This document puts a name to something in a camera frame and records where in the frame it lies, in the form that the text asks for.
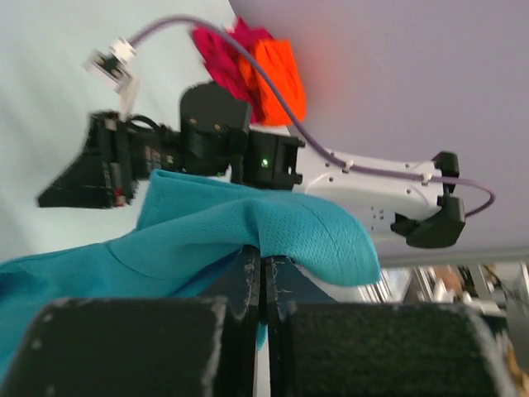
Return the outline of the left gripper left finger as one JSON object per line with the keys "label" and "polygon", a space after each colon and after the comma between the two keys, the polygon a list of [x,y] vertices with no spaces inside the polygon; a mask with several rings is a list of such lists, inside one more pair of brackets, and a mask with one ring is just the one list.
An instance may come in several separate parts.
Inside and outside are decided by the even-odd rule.
{"label": "left gripper left finger", "polygon": [[189,299],[68,299],[30,323],[4,396],[253,396],[260,254]]}

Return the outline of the magenta folded t shirt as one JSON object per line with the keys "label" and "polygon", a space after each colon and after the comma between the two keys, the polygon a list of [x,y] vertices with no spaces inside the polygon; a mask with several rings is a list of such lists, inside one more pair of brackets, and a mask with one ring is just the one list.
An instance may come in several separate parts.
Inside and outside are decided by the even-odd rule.
{"label": "magenta folded t shirt", "polygon": [[[272,39],[272,35],[263,27],[250,27],[241,17],[226,33],[251,52],[259,40]],[[191,37],[203,64],[212,79],[240,100],[255,102],[255,96],[247,88],[245,78],[239,70],[240,53],[217,33],[202,26],[195,26]]]}

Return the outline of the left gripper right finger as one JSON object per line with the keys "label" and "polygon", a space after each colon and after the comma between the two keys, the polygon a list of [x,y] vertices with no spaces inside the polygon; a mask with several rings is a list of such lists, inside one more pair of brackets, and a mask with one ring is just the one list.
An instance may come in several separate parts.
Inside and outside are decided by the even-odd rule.
{"label": "left gripper right finger", "polygon": [[274,396],[514,396],[480,312],[465,304],[338,303],[287,258],[264,262]]}

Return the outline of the teal t shirt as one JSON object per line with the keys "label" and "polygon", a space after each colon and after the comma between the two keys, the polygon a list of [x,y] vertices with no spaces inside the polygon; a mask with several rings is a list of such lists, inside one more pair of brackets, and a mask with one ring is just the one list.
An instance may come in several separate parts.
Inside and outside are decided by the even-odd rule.
{"label": "teal t shirt", "polygon": [[1,365],[7,367],[37,312],[63,297],[196,294],[207,266],[257,247],[287,256],[332,285],[379,279],[368,232],[334,203],[157,170],[132,232],[107,242],[26,256],[1,267]]}

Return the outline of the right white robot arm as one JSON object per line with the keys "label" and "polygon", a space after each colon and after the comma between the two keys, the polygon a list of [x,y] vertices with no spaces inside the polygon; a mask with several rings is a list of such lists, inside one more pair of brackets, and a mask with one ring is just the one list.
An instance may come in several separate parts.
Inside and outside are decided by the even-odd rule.
{"label": "right white robot arm", "polygon": [[179,111],[178,130],[141,115],[90,114],[83,149],[38,195],[38,205],[125,206],[159,169],[327,199],[375,238],[400,236],[414,248],[453,246],[465,227],[463,201],[453,194],[455,154],[421,163],[356,157],[339,166],[295,136],[251,129],[250,105],[215,83],[186,90]]}

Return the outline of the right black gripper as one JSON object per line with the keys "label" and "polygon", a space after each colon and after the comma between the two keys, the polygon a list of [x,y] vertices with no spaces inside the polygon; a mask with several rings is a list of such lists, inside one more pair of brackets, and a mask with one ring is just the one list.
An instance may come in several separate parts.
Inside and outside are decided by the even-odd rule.
{"label": "right black gripper", "polygon": [[183,148],[179,132],[146,116],[122,121],[116,112],[93,112],[83,148],[38,195],[41,208],[106,209],[133,200],[153,170],[179,172]]}

